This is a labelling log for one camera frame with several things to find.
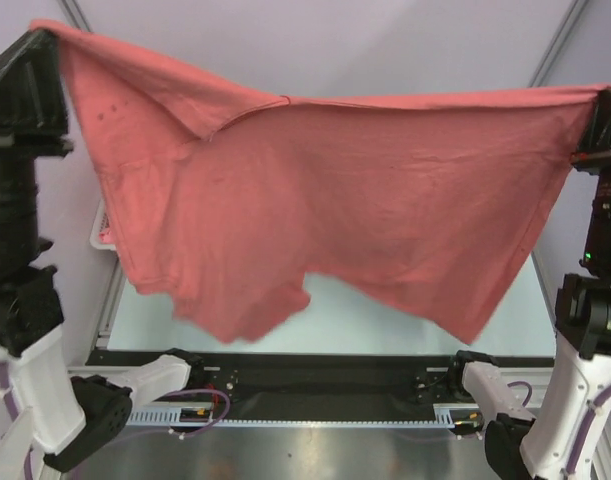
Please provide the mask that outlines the salmon pink t shirt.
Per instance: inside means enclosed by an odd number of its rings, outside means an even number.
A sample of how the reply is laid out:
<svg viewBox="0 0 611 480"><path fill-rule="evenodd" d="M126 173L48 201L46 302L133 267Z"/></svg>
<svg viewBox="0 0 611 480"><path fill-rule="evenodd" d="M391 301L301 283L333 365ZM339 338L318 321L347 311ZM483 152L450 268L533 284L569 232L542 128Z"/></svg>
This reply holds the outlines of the salmon pink t shirt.
<svg viewBox="0 0 611 480"><path fill-rule="evenodd" d="M276 95L39 19L129 281L217 339L305 309L309 273L470 343L534 248L601 84Z"/></svg>

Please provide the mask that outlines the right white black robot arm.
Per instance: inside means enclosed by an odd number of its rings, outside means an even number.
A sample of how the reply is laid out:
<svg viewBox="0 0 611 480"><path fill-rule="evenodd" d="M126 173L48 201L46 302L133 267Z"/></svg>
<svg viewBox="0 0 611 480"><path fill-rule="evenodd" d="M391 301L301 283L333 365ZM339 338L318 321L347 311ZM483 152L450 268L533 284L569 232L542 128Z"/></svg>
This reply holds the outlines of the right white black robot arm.
<svg viewBox="0 0 611 480"><path fill-rule="evenodd" d="M538 415L502 379L497 362L459 351L448 393L473 400L486 422L489 466L501 479L588 479L611 411L611 89L598 95L572 165L598 178L580 265L555 305L556 357Z"/></svg>

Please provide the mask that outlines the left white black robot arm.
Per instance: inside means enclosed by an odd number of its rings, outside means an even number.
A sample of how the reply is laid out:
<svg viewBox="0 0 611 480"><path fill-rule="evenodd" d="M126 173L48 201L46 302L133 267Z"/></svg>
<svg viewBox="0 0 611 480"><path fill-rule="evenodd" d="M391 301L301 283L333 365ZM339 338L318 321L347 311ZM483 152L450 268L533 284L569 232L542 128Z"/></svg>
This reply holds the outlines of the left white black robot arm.
<svg viewBox="0 0 611 480"><path fill-rule="evenodd" d="M73 377L63 358L56 268L36 266L52 243L38 229L35 162L73 149L57 39L29 31L0 54L0 399L12 423L0 479L18 479L40 449L67 473L113 441L132 411L206 387L203 360L173 349L120 375Z"/></svg>

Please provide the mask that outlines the white plastic laundry basket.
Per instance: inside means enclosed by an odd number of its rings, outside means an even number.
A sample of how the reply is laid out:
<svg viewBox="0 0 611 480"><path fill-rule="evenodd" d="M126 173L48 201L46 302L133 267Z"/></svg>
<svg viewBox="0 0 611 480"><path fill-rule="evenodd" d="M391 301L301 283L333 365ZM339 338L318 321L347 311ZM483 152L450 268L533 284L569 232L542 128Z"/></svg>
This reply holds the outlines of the white plastic laundry basket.
<svg viewBox="0 0 611 480"><path fill-rule="evenodd" d="M100 201L92 223L89 236L90 245L100 251L115 251L116 246L111 233L109 219L106 214L105 204Z"/></svg>

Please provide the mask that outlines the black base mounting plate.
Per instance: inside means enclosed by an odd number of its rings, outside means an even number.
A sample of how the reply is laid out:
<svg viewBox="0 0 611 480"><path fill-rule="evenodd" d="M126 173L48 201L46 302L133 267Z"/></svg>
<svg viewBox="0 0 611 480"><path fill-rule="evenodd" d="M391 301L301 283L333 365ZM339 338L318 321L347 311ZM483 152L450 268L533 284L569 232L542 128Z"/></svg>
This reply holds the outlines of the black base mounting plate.
<svg viewBox="0 0 611 480"><path fill-rule="evenodd" d="M209 384L232 400L230 420L395 423L430 420L450 387L453 355L201 353Z"/></svg>

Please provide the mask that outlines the right aluminium corner post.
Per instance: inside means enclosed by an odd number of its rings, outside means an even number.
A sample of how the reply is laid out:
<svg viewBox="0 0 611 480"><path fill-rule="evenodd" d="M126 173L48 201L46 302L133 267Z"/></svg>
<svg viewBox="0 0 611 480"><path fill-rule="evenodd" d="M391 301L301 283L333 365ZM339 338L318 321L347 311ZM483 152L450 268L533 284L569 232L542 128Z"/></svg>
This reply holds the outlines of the right aluminium corner post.
<svg viewBox="0 0 611 480"><path fill-rule="evenodd" d="M573 0L570 2L568 9L562 17L561 23L557 27L549 45L545 49L541 60L530 78L528 84L530 88L542 87L547 84L559 57L566 48L568 41L573 36L589 4L589 0Z"/></svg>

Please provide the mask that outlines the aluminium corner post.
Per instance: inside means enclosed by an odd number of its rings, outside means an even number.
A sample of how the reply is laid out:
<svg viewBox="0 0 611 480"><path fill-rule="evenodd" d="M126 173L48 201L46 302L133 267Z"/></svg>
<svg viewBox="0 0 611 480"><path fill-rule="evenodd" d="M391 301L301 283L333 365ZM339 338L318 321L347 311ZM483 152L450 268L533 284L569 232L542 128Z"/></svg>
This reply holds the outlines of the aluminium corner post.
<svg viewBox="0 0 611 480"><path fill-rule="evenodd" d="M589 0L573 0L570 2L568 9L562 17L561 23L557 27L549 45L545 49L541 60L530 78L528 84L530 88L542 87L547 84L559 57L566 48L568 41L573 36L589 4Z"/></svg>
<svg viewBox="0 0 611 480"><path fill-rule="evenodd" d="M78 0L58 0L57 3L66 17L68 24L81 31L87 33L92 32L91 25Z"/></svg>

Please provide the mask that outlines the left aluminium corner post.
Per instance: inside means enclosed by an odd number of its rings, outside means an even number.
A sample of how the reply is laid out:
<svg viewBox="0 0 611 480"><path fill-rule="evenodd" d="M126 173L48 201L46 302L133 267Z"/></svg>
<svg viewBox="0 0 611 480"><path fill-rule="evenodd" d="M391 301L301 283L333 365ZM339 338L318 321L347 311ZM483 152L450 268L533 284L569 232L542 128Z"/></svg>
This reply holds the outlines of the left aluminium corner post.
<svg viewBox="0 0 611 480"><path fill-rule="evenodd" d="M58 0L57 3L66 17L68 24L81 31L87 33L92 32L91 25L78 0Z"/></svg>

